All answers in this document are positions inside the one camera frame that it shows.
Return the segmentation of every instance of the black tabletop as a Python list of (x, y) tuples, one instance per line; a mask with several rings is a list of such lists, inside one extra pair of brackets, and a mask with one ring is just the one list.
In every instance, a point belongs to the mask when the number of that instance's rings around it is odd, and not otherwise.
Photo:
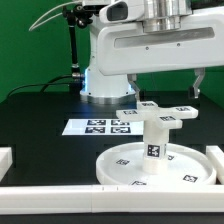
[[(199, 117), (184, 120), (183, 128), (171, 130), (170, 142), (205, 152), (206, 145), (224, 148), (224, 110), (204, 95), (189, 100), (186, 92), (147, 92), (146, 100), (160, 107), (193, 106)], [(81, 102), (69, 93), (19, 93), (0, 104), (0, 147), (13, 149), (13, 165), (0, 186), (98, 184), (97, 156), (119, 144), (142, 141), (142, 136), (62, 136), (65, 125), (75, 119), (116, 119), (117, 109), (135, 103), (98, 105)], [(211, 223), (224, 214), (113, 213), (1, 216), (4, 223)]]

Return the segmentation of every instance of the metal bracket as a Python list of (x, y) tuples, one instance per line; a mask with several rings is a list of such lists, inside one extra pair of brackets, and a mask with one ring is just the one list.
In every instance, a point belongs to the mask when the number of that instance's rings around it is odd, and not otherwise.
[(128, 82), (131, 85), (132, 89), (135, 90), (135, 98), (137, 101), (140, 101), (139, 96), (140, 89), (137, 86), (136, 81), (137, 81), (137, 74), (128, 74)]
[(199, 86), (205, 77), (205, 68), (195, 68), (194, 73), (197, 78), (193, 86), (190, 86), (188, 90), (189, 98), (191, 99), (197, 99), (200, 94)]

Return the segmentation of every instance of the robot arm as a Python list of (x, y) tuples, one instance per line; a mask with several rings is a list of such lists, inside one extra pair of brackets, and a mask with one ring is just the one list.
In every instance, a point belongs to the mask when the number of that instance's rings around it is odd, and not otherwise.
[(189, 93), (197, 98), (204, 68), (224, 65), (224, 7), (192, 11), (185, 0), (120, 0), (99, 15), (106, 27), (97, 62), (106, 76), (195, 69)]

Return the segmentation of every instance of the white circular tray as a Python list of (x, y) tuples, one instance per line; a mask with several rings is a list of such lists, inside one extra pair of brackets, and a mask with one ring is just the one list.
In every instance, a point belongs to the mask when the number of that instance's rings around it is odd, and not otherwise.
[(207, 157), (188, 147), (167, 144), (167, 171), (150, 175), (142, 169), (144, 143), (128, 143), (103, 152), (96, 162), (101, 184), (215, 184), (216, 171)]

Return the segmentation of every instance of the green wall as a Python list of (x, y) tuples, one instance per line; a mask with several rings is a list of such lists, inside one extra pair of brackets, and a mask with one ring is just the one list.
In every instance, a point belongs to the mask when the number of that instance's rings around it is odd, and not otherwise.
[[(66, 20), (59, 17), (32, 32), (28, 31), (43, 13), (65, 2), (9, 0), (1, 3), (0, 101), (17, 86), (45, 83), (70, 73), (70, 40)], [(82, 49), (79, 47), (82, 68), (88, 65), (89, 42), (87, 38), (83, 39), (87, 35), (88, 30), (84, 30), (77, 38), (83, 46)], [(23, 91), (39, 90), (35, 87)]]
[[(40, 15), (64, 2), (67, 1), (9, 0), (1, 3), (0, 101), (17, 86), (45, 83), (56, 76), (70, 73), (71, 57), (66, 21), (59, 17), (33, 32), (28, 31)], [(88, 29), (78, 30), (77, 39), (83, 71), (89, 60)], [(224, 68), (210, 68), (206, 72), (202, 92), (224, 107)], [(193, 81), (193, 70), (152, 73), (138, 77), (140, 87), (146, 90), (187, 90)], [(39, 91), (40, 88), (27, 90)], [(50, 90), (67, 88), (51, 87)]]

